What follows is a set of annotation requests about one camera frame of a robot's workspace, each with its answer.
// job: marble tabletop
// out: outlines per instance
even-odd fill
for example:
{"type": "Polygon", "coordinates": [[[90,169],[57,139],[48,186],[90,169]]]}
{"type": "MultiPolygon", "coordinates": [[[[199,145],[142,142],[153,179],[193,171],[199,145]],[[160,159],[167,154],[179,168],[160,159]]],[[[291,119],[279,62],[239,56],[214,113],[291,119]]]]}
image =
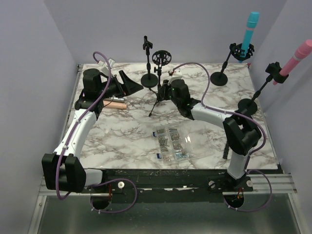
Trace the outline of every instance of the marble tabletop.
{"type": "MultiPolygon", "coordinates": [[[[220,71],[222,64],[203,64],[212,74],[220,71]]],[[[95,68],[96,64],[85,64],[83,71],[95,68]]],[[[163,67],[162,79],[168,78],[168,71],[177,64],[163,67]]],[[[184,80],[189,86],[191,97],[200,99],[206,86],[207,75],[196,65],[186,65],[180,68],[184,80]]],[[[113,74],[119,77],[119,70],[140,83],[146,73],[144,63],[115,63],[113,74]]],[[[243,98],[251,98],[254,88],[246,64],[229,64],[225,70],[229,81],[223,87],[210,86],[205,103],[211,106],[229,110],[237,109],[237,103],[243,98]]],[[[83,89],[82,75],[80,77],[75,99],[83,89]]],[[[80,161],[84,168],[115,168],[115,169],[226,169],[229,166],[231,151],[227,160],[223,159],[226,143],[224,130],[212,124],[189,120],[180,115],[171,101],[163,101],[156,105],[151,117],[150,110],[156,100],[154,93],[144,88],[126,98],[128,108],[116,110],[104,108],[98,121],[82,148],[80,161]],[[158,159],[159,145],[152,131],[155,126],[170,123],[181,123],[184,132],[192,138],[191,156],[187,160],[167,164],[158,159]]],[[[253,116],[265,129],[263,116],[258,112],[253,116]]],[[[251,156],[248,168],[276,169],[277,159],[274,156],[269,138],[263,149],[251,156]]]]}

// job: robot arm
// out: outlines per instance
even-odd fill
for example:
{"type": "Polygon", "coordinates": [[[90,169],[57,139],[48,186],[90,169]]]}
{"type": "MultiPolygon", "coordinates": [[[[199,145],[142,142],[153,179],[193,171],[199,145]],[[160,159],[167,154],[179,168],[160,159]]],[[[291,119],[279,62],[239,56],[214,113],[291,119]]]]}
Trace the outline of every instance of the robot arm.
{"type": "MultiPolygon", "coordinates": [[[[112,67],[114,61],[110,59],[109,63],[112,67]]],[[[110,97],[121,98],[143,89],[141,85],[130,80],[123,71],[119,71],[123,84],[118,82],[116,76],[111,77],[110,85],[102,100],[83,116],[84,112],[101,95],[107,84],[107,81],[101,81],[101,76],[108,77],[107,65],[101,61],[98,64],[99,67],[83,72],[84,88],[75,103],[74,119],[64,139],[52,154],[45,154],[42,158],[42,168],[48,189],[56,189],[56,168],[59,156],[64,149],[58,180],[61,191],[80,193],[84,187],[102,182],[103,173],[101,170],[84,169],[79,162],[84,142],[104,107],[103,99],[110,97]],[[69,135],[71,135],[71,138],[69,142],[66,142],[69,135]]]]}
{"type": "MultiPolygon", "coordinates": [[[[199,100],[191,98],[188,86],[181,78],[175,78],[168,83],[170,83],[169,99],[177,106],[182,116],[208,122],[225,130],[229,146],[233,151],[227,173],[234,181],[240,180],[245,175],[249,152],[261,138],[258,127],[245,118],[227,114],[224,109],[205,108],[199,100]]],[[[246,114],[247,110],[237,110],[237,112],[251,117],[246,114]]]]}

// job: white wall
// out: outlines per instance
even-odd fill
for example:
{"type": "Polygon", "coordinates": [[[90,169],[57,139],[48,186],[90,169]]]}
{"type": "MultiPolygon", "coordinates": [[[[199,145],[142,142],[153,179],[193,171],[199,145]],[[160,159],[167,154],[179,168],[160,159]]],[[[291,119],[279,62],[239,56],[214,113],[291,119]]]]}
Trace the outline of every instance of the white wall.
{"type": "MultiPolygon", "coordinates": [[[[306,39],[312,39],[312,1],[288,0],[255,55],[251,72],[256,88],[265,81],[271,62],[283,67],[306,39]]],[[[260,96],[278,158],[291,172],[312,231],[312,55],[290,73],[282,85],[268,87],[260,96]]]]}
{"type": "Polygon", "coordinates": [[[77,68],[42,0],[1,1],[0,28],[0,233],[24,234],[77,68]]]}
{"type": "Polygon", "coordinates": [[[143,36],[152,53],[168,50],[173,62],[223,62],[241,43],[251,11],[260,21],[258,51],[286,0],[44,0],[74,58],[93,62],[102,51],[118,62],[145,62],[143,36]]]}

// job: screw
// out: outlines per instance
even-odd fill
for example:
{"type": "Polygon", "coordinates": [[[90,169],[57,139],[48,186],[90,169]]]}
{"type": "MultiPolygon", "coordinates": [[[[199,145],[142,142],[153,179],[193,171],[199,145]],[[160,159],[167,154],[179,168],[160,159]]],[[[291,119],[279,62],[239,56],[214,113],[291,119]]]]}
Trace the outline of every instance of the screw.
{"type": "Polygon", "coordinates": [[[215,182],[210,180],[208,185],[209,185],[210,188],[214,188],[215,187],[215,182]]]}

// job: black microphone stand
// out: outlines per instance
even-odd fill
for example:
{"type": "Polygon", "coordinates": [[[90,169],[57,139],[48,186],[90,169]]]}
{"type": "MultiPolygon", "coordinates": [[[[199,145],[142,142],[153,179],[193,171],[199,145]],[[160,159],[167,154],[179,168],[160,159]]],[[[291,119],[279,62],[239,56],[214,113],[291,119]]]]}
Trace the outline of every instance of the black microphone stand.
{"type": "Polygon", "coordinates": [[[141,84],[145,88],[153,88],[158,83],[158,78],[156,75],[151,74],[151,64],[150,64],[150,49],[153,48],[153,43],[147,40],[147,36],[144,36],[144,44],[143,44],[143,50],[145,50],[145,54],[147,56],[147,74],[143,75],[141,78],[141,84]]]}
{"type": "Polygon", "coordinates": [[[228,61],[229,61],[229,58],[231,55],[235,59],[237,59],[238,61],[245,61],[253,55],[254,46],[249,44],[249,48],[248,48],[248,51],[246,53],[246,56],[241,57],[243,55],[243,53],[245,52],[244,50],[241,49],[241,46],[242,46],[242,44],[236,45],[236,43],[233,43],[230,45],[230,52],[229,52],[228,57],[226,58],[225,62],[222,65],[221,71],[220,72],[214,72],[210,76],[210,81],[212,84],[214,84],[216,86],[224,86],[228,82],[228,77],[223,72],[228,65],[228,61]]]}

